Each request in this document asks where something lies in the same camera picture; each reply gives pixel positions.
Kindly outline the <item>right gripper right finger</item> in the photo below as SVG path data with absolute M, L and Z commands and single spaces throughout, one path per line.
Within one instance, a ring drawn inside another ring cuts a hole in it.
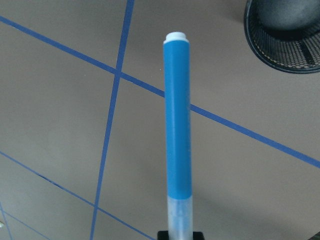
M 204 240 L 204 234 L 201 231 L 194 231 L 192 233 L 192 240 Z

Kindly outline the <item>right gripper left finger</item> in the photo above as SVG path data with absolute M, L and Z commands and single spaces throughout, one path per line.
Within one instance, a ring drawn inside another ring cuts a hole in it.
M 168 231 L 158 231 L 157 232 L 157 240 L 169 240 L 169 232 Z

